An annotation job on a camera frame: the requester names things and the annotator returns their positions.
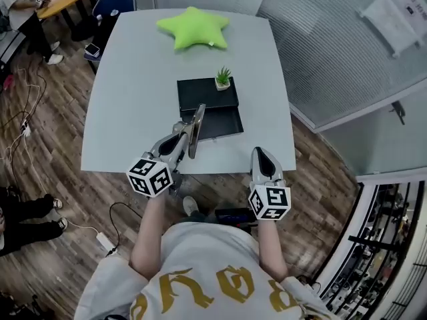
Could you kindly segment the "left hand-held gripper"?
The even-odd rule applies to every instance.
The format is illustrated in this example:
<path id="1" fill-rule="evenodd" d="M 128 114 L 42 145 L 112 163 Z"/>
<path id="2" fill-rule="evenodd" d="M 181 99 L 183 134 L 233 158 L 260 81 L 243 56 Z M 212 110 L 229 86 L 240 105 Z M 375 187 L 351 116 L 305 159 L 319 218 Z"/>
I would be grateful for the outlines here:
<path id="1" fill-rule="evenodd" d="M 136 193 L 153 198 L 164 191 L 177 192 L 182 182 L 177 166 L 185 155 L 190 134 L 191 123 L 178 121 L 172 134 L 157 141 L 132 163 L 126 175 Z"/>

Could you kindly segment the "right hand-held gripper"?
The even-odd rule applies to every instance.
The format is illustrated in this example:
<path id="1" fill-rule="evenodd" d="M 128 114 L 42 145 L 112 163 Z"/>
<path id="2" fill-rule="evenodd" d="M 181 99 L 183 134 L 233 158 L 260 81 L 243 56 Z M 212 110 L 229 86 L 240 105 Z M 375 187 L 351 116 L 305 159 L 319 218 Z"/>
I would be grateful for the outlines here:
<path id="1" fill-rule="evenodd" d="M 262 147 L 251 155 L 248 203 L 257 220 L 281 220 L 291 209 L 290 188 L 286 186 L 279 161 Z"/>

